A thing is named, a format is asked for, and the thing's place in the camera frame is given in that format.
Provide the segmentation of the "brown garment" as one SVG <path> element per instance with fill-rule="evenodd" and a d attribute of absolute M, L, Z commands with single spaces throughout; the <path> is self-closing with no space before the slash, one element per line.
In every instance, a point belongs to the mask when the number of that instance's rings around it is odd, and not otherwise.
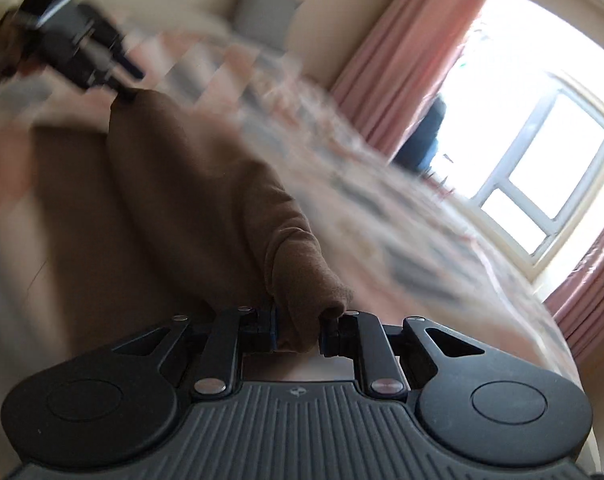
<path fill-rule="evenodd" d="M 155 91 L 115 102 L 109 128 L 38 125 L 35 192 L 72 354 L 171 315 L 276 315 L 304 352 L 351 291 L 275 170 L 226 122 Z"/>

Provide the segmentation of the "pink grey checkered bedspread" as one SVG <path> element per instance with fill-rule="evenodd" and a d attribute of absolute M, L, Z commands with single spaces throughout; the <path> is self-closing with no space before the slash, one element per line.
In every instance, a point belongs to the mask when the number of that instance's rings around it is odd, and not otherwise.
<path fill-rule="evenodd" d="M 359 307 L 423 315 L 579 378 L 550 314 L 514 267 L 423 182 L 387 165 L 296 60 L 195 32 L 133 32 L 145 86 L 244 140 L 276 171 Z M 114 175 L 145 144 L 107 140 L 109 92 L 56 73 L 0 87 L 0 404 L 21 378 L 160 320 L 203 293 L 188 242 Z M 0 471 L 17 457 L 0 428 Z"/>

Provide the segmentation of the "dark blue object by window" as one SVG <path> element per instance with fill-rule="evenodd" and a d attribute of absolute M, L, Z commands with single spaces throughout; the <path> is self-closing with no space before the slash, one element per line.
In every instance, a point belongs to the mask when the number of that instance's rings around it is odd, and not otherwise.
<path fill-rule="evenodd" d="M 436 96 L 419 126 L 395 155 L 393 164 L 413 174 L 427 171 L 437 152 L 437 135 L 445 114 L 446 104 L 441 96 Z"/>

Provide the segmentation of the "grey pillow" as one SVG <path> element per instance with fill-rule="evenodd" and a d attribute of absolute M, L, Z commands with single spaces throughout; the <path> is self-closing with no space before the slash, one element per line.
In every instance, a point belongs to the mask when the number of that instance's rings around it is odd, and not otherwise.
<path fill-rule="evenodd" d="M 237 0 L 233 32 L 245 39 L 284 51 L 289 29 L 303 0 Z"/>

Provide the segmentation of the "pink right curtain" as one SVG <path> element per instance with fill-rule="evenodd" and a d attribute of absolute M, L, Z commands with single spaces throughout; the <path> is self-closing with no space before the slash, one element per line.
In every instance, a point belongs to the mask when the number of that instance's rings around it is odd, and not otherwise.
<path fill-rule="evenodd" d="M 574 361 L 584 362 L 604 341 L 604 228 L 544 305 Z"/>

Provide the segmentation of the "pink curtain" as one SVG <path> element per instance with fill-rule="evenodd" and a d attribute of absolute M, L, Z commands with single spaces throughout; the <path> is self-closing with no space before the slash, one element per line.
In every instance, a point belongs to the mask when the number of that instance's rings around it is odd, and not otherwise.
<path fill-rule="evenodd" d="M 574 361 L 584 362 L 604 341 L 604 228 L 544 305 Z"/>
<path fill-rule="evenodd" d="M 392 158 L 417 128 L 486 0 L 393 0 L 331 89 L 366 143 Z"/>

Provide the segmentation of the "pink left curtain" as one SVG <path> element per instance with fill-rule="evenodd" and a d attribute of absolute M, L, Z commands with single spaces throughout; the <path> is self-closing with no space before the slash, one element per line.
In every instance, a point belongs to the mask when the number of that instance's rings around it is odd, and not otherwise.
<path fill-rule="evenodd" d="M 366 143 L 392 158 L 417 128 L 486 0 L 393 0 L 331 89 Z"/>

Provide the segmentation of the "white framed window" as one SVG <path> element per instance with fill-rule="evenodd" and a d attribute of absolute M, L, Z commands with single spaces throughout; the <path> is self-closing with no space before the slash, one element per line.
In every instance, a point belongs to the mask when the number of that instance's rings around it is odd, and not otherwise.
<path fill-rule="evenodd" d="M 604 179 L 604 49 L 530 0 L 486 0 L 441 91 L 435 177 L 526 278 Z"/>

